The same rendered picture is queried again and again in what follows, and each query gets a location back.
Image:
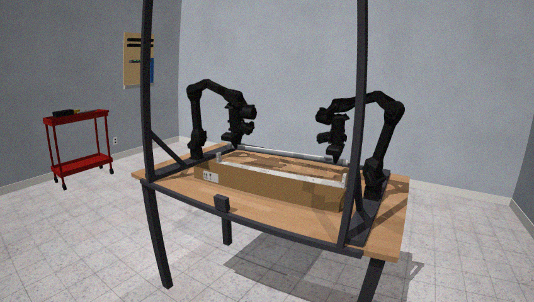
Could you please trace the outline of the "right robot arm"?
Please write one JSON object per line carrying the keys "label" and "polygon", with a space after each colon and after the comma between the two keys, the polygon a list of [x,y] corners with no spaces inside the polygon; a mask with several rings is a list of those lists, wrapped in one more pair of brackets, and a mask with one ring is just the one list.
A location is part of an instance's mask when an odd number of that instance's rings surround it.
{"label": "right robot arm", "polygon": [[[383,158],[392,138],[395,126],[401,120],[405,107],[400,101],[396,101],[382,91],[373,91],[366,94],[366,104],[377,102],[384,109],[384,125],[377,142],[373,156],[365,160],[362,167],[365,178],[364,199],[379,201],[382,191],[382,183],[386,177],[382,172]],[[355,107],[355,97],[333,99],[331,105],[326,108],[319,108],[315,115],[315,120],[319,123],[330,125],[333,130],[344,130],[345,121],[349,116],[339,114],[347,112]],[[335,114],[338,113],[338,114]],[[332,118],[332,119],[331,119]],[[316,136],[318,144],[328,142],[331,144],[330,131],[319,133]]]}

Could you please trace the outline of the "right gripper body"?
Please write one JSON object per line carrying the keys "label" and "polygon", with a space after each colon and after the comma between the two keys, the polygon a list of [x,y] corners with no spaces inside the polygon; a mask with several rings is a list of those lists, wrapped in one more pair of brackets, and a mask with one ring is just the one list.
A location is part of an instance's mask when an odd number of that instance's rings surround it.
{"label": "right gripper body", "polygon": [[[344,134],[344,130],[333,130],[331,129],[331,143],[333,145],[329,145],[326,148],[326,155],[333,155],[333,156],[341,156],[342,148],[341,145],[343,145],[344,142],[347,141],[347,135]],[[345,141],[344,141],[345,140]]]}

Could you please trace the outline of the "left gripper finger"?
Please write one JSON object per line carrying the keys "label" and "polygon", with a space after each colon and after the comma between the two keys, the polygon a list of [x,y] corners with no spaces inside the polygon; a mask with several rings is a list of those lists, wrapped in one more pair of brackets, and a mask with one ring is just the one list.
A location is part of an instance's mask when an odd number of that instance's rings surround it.
{"label": "left gripper finger", "polygon": [[237,149],[237,141],[239,138],[240,137],[237,137],[233,142],[231,142],[235,149]]}
{"label": "left gripper finger", "polygon": [[238,133],[238,137],[240,137],[237,141],[237,144],[240,145],[241,144],[241,140],[242,140],[242,136],[244,135],[245,133]]}

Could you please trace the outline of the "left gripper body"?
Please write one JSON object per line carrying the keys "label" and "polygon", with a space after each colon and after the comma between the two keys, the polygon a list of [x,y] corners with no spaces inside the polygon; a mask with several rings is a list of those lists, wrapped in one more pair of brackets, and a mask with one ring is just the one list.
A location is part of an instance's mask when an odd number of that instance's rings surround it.
{"label": "left gripper body", "polygon": [[242,122],[242,120],[243,120],[242,118],[227,120],[227,122],[230,123],[229,131],[231,131],[231,133],[230,132],[225,132],[221,136],[221,140],[228,141],[228,142],[233,142],[238,137],[238,133],[242,133],[242,132],[237,132],[238,123]]}

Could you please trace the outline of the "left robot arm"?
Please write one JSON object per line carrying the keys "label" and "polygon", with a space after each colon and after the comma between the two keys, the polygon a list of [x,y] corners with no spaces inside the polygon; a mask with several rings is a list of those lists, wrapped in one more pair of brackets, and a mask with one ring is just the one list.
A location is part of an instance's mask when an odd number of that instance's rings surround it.
{"label": "left robot arm", "polygon": [[[242,92],[240,91],[227,89],[226,87],[221,86],[210,79],[203,79],[200,82],[190,84],[186,88],[186,93],[191,102],[193,130],[191,133],[191,140],[187,146],[190,148],[191,157],[189,157],[189,159],[193,160],[205,158],[203,157],[202,146],[204,146],[205,142],[207,141],[207,131],[204,131],[202,128],[200,98],[202,96],[202,91],[206,88],[221,95],[228,102],[224,108],[229,109],[230,119],[243,118],[254,120],[257,115],[255,105],[247,104]],[[237,132],[243,132],[246,135],[250,135],[253,132],[253,129],[255,129],[253,121],[246,123],[244,120],[242,120],[242,122],[239,122],[237,126]]]}

